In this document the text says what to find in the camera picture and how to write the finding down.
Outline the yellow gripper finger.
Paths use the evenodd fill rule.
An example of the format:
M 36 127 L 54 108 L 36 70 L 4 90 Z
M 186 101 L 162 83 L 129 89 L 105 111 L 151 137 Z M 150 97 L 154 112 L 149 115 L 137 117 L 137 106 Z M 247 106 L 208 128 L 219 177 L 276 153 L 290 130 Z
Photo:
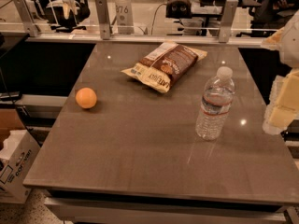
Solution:
M 261 44 L 261 47 L 269 50 L 279 50 L 281 45 L 281 37 L 284 32 L 284 28 L 280 28 L 272 35 L 265 38 Z
M 263 130 L 268 134 L 279 134 L 299 114 L 299 69 L 292 69 L 285 76 L 276 76 L 269 96 L 270 103 L 265 109 Z

